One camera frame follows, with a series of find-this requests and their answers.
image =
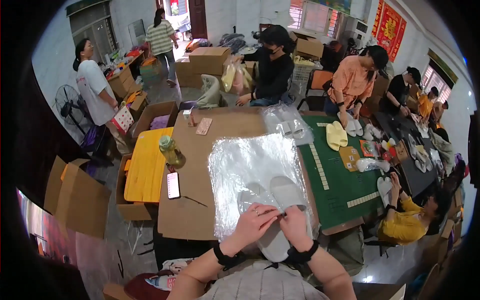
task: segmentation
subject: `plastic crate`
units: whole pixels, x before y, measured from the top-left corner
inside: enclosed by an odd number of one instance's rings
[[[295,64],[295,68],[293,69],[292,81],[308,82],[308,77],[310,76],[310,72],[313,69],[315,69],[315,66]]]

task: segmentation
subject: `red banner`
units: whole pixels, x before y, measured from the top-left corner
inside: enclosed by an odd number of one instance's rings
[[[378,44],[387,50],[391,62],[395,61],[406,25],[407,22],[390,5],[380,0],[372,35],[378,40]]]

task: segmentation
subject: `standing fan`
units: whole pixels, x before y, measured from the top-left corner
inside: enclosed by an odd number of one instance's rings
[[[85,111],[78,105],[78,92],[70,85],[62,85],[55,96],[55,106],[57,111],[69,125],[75,125],[85,135],[85,131],[80,126]]]

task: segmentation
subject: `white t-shirt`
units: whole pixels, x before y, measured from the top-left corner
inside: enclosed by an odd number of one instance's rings
[[[105,89],[110,97],[115,99],[115,95],[98,64],[94,60],[82,61],[76,79],[78,90],[87,104],[93,122],[101,126],[112,120],[115,111],[98,94]]]

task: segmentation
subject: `black wrist strap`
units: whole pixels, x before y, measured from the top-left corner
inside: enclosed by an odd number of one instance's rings
[[[396,211],[396,207],[391,205],[391,204],[387,205],[385,209],[386,209],[386,211],[388,211],[389,209],[393,209],[393,210]]]
[[[313,245],[310,248],[310,250],[305,251],[305,252],[298,252],[295,247],[291,247],[288,251],[288,258],[292,260],[292,262],[297,263],[297,264],[304,264],[310,261],[312,259],[313,254],[317,252],[319,243],[317,240],[313,240]]]
[[[215,253],[215,256],[218,259],[218,263],[224,266],[224,271],[227,271],[228,269],[231,269],[246,260],[246,256],[245,254],[243,254],[242,251],[238,252],[233,257],[223,254],[222,250],[220,249],[220,244],[216,244],[213,247],[213,253]]]

